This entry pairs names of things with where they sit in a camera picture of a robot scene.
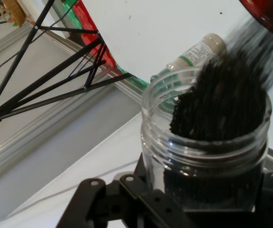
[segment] black granules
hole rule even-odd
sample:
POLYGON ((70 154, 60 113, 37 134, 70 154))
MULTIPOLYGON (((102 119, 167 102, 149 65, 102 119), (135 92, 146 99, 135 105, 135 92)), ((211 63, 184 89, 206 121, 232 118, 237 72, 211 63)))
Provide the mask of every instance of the black granules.
POLYGON ((262 122, 266 92, 259 74, 245 67, 243 54, 225 55, 202 70, 197 86, 179 96, 170 124, 182 137, 230 140, 252 132, 262 122))
MULTIPOLYGON (((224 141, 248 134, 262 122, 266 91, 273 85, 273 34, 253 20, 227 43, 228 52, 206 64, 197 85, 179 96, 172 133, 193 140, 224 141)), ((183 209, 251 210, 263 162, 222 178, 184 176, 172 163, 171 170, 164 171, 165 193, 183 209)))
POLYGON ((172 133, 224 141, 248 134, 262 122, 266 90, 273 84, 273 34, 257 22, 249 24, 228 53, 204 66, 196 87, 179 96, 172 133))

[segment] black metal stand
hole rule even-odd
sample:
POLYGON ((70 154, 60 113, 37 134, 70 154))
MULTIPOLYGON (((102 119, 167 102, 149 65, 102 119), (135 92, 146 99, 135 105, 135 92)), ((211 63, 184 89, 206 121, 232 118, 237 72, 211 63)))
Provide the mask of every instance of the black metal stand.
POLYGON ((142 156, 133 175, 106 185, 101 179, 82 181, 58 228, 105 228, 121 219, 129 228, 273 228, 273 172, 266 173, 255 212, 184 212, 160 190, 149 190, 142 156))
MULTIPOLYGON (((1 85, 0 85, 0 95, 3 92, 4 88, 6 87, 7 83, 9 82, 9 80, 11 79, 16 67, 18 66, 19 62, 21 61, 22 57, 24 56, 28 46, 34 42, 33 38, 36 35, 38 29, 44 29, 44 30, 57 30, 57 31, 67 31, 67 32, 75 32, 75 33, 89 33, 89 34, 97 34, 98 31, 92 31, 92 30, 86 30, 86 29, 75 29, 75 28, 55 28, 53 26, 51 27, 45 27, 42 26, 42 22, 44 21, 46 15, 48 14, 50 8, 52 7, 53 3, 55 0, 48 0, 47 4, 45 5, 43 11, 41 12, 39 18, 37 19, 35 25, 33 26, 32 30, 30 31, 27 39, 25 40, 23 46, 21 47, 20 51, 18 52, 14 62, 12 63, 12 65, 10 66, 7 74, 5 75, 1 85)), ((74 55, 72 55, 70 58, 68 58, 67 60, 65 60, 64 62, 60 63, 58 66, 56 66, 54 69, 52 69, 51 71, 49 71, 48 73, 46 73, 45 75, 43 75, 40 79, 36 80, 34 83, 30 84, 28 87, 26 87, 25 89, 23 89, 21 92, 17 93, 15 96, 13 96, 11 99, 9 99, 8 101, 6 101, 4 104, 2 104, 0 106, 0 121, 32 110, 34 108, 38 108, 44 105, 48 105, 50 103, 53 102, 57 102, 78 94, 82 94, 82 93, 86 93, 89 92, 93 89, 96 88, 100 88, 102 86, 106 86, 109 84, 112 84, 114 82, 126 79, 128 77, 131 77, 132 75, 129 73, 123 74, 121 76, 117 76, 114 78, 110 78, 107 80, 104 80, 102 82, 99 83, 95 83, 92 84, 93 78, 96 74, 96 71, 98 69, 98 67, 102 64, 105 63, 103 59, 103 55, 104 52, 106 50, 106 45, 104 43, 104 40, 98 36, 98 38, 96 40, 94 40, 93 42, 91 42, 90 44, 88 44, 86 47, 82 48, 80 51, 78 51, 77 53, 75 53, 74 55), (90 51, 95 48, 96 46, 100 45, 99 51, 96 54, 96 58, 93 62, 93 65, 91 67, 88 67, 84 70, 80 70, 78 71, 76 74, 74 75, 70 75, 67 79, 64 79, 54 85, 51 85, 50 87, 43 89, 29 97, 28 96, 30 93, 32 93, 34 90, 38 89, 40 86, 42 86, 45 82, 47 82, 48 80, 50 80, 51 78, 53 78, 55 75, 57 75, 59 72, 63 71, 64 69, 66 69, 68 66, 70 66, 72 63, 74 63, 75 61, 77 61, 79 58, 88 55, 90 53, 90 51), (37 102, 31 105, 27 105, 25 107, 21 107, 23 105, 25 105, 26 103, 38 98, 39 96, 58 88, 59 86, 85 74, 89 72, 89 75, 87 77, 87 80, 85 82, 84 88, 82 89, 77 89, 74 90, 72 92, 68 92, 65 93, 63 95, 59 95, 59 96, 55 96, 52 97, 50 99, 41 101, 41 102, 37 102)))

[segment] floor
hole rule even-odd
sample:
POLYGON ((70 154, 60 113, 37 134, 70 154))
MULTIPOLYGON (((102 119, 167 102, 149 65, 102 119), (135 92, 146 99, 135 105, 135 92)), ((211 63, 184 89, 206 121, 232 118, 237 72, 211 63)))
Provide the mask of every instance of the floor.
MULTIPOLYGON (((17 52, 24 39, 25 36, 0 52, 0 63, 17 52)), ((69 56, 44 36, 38 39, 27 50, 0 97, 0 104, 69 56)), ((0 69, 0 81, 9 64, 0 69)), ((72 64, 46 86, 66 77, 76 65, 72 64)), ((80 77, 41 99, 79 88, 84 80, 85 77, 80 77)), ((21 156, 0 167, 0 218, 12 212, 141 110, 137 102, 113 85, 99 92, 87 93, 74 105, 72 107, 75 108, 57 124, 44 131, 32 143, 24 145, 23 151, 19 151, 21 156)), ((45 115, 52 107, 48 105, 3 120, 0 123, 0 142, 45 115)))

